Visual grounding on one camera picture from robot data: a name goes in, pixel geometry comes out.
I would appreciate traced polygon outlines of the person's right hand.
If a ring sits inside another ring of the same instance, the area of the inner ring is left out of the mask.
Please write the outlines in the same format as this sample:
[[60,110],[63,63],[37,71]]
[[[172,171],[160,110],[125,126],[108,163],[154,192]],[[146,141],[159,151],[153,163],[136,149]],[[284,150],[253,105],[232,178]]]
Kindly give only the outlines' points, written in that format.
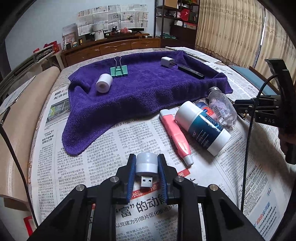
[[285,154],[285,161],[295,165],[295,128],[278,128],[280,148]]

